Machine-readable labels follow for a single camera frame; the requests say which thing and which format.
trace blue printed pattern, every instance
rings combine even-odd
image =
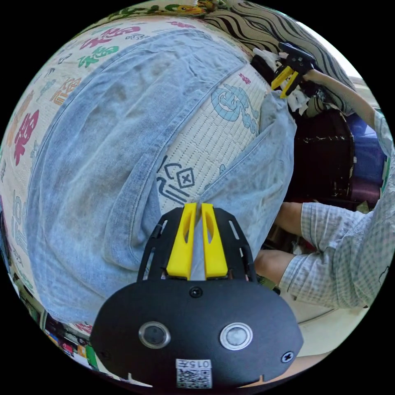
[[[226,167],[225,167],[224,164],[222,164],[222,165],[219,167],[219,175],[221,175],[225,170],[226,170]],[[212,182],[209,183],[209,184],[207,184],[207,185],[204,187],[204,190],[207,190],[208,188],[210,188],[211,185],[213,185]]]
[[[259,117],[259,112],[252,107],[245,90],[228,84],[224,84],[223,87],[217,88],[211,95],[215,111],[221,118],[229,122],[237,121],[241,114],[244,126],[257,137],[259,129],[256,120]]]
[[[25,221],[26,219],[26,203],[22,204],[22,200],[19,196],[16,196],[14,190],[14,199],[12,204],[12,218],[11,218],[11,229],[12,237],[16,243],[21,247],[26,255],[27,243],[26,243],[26,232],[25,232]]]
[[[168,156],[165,156],[157,171],[158,173],[163,167],[166,175],[166,178],[156,178],[156,181],[158,182],[158,191],[165,198],[183,206],[188,202],[187,199],[191,197],[186,190],[195,186],[193,168],[188,167],[183,169],[182,165],[179,163],[165,164],[167,159]]]
[[[38,151],[39,151],[39,145],[37,143],[37,140],[35,140],[33,148],[32,148],[32,151],[30,152],[30,158],[32,160],[32,165],[31,165],[31,168],[30,168],[30,172],[32,172],[33,169],[34,169],[34,165],[35,165],[35,162],[36,162]]]
[[[36,99],[36,102],[38,102],[38,100],[41,98],[41,96],[49,89],[53,86],[53,84],[55,84],[56,80],[53,79],[51,81],[48,81],[44,87],[40,90],[40,95],[39,97]]]

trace striped pillow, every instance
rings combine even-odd
[[[204,20],[227,32],[250,49],[265,49],[279,53],[279,42],[290,42],[310,53],[323,73],[355,90],[351,80],[338,61],[305,29],[289,16],[251,2],[227,0],[228,10],[219,9]],[[316,97],[309,102],[307,117],[313,117],[330,107],[336,107],[346,116],[354,111],[336,94],[325,91],[326,97]]]

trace plaid shirt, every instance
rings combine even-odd
[[[318,252],[293,258],[280,288],[300,302],[326,307],[370,306],[395,251],[395,148],[387,122],[375,129],[390,158],[388,181],[375,209],[362,214],[320,203],[302,207],[302,235]]]

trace black background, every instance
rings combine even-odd
[[[39,4],[7,2],[3,5],[0,32],[3,132],[27,85],[64,43],[91,23],[133,5],[122,1],[94,5],[82,0]],[[370,87],[391,127],[395,75],[386,70],[393,67],[390,61],[393,18],[384,2],[365,4],[354,6],[345,1],[264,3],[309,26],[344,54]],[[5,268],[1,271],[3,387],[17,393],[37,390],[69,394],[131,393],[97,378],[48,341],[18,300]],[[388,391],[395,360],[391,326],[393,271],[393,268],[389,271],[366,317],[340,347],[317,366],[267,393]],[[257,387],[249,393],[259,391]]]

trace red chinese character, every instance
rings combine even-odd
[[[89,48],[93,48],[94,46],[98,45],[98,44],[102,44],[103,42],[108,42],[111,41],[111,38],[109,39],[105,39],[105,38],[91,38],[89,40],[86,40],[82,45],[81,45],[81,49],[86,48],[87,46],[89,46]]]
[[[239,74],[239,77],[242,78],[242,80],[248,85],[251,83],[251,80],[249,78],[247,78],[246,76],[244,76],[243,74]]]
[[[195,26],[192,25],[186,25],[185,23],[181,23],[181,22],[168,22],[173,26],[178,26],[179,28],[195,28]]]
[[[25,118],[23,119],[22,125],[19,128],[17,135],[15,136],[15,152],[14,152],[14,159],[15,165],[18,166],[19,159],[25,153],[25,145],[30,139],[34,128],[37,125],[39,110],[37,110],[32,116],[30,113],[26,114]]]
[[[92,325],[86,325],[86,324],[75,324],[75,326],[82,332],[86,332],[89,335],[92,333]]]
[[[108,29],[105,32],[103,32],[101,34],[101,36],[102,37],[107,37],[107,38],[110,38],[110,37],[113,38],[113,37],[116,37],[116,36],[120,36],[120,35],[122,35],[124,33],[138,32],[139,30],[141,30],[141,28],[139,26],[133,26],[133,27],[130,27],[130,28],[123,28],[123,29],[111,28],[111,29]]]
[[[242,46],[239,47],[248,57],[251,57],[251,54]]]

